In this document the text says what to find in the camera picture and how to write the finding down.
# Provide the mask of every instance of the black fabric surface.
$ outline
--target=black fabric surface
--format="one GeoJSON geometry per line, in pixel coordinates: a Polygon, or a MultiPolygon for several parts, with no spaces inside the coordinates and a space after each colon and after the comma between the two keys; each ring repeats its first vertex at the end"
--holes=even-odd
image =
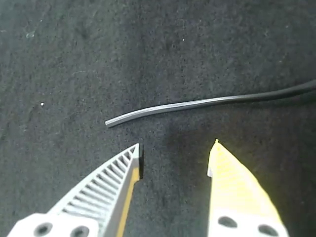
{"type": "Polygon", "coordinates": [[[315,52],[314,0],[0,0],[0,235],[140,142],[144,179],[124,236],[206,236],[218,138],[290,235],[315,236],[315,92],[104,125],[143,107],[312,80],[315,52]]]}

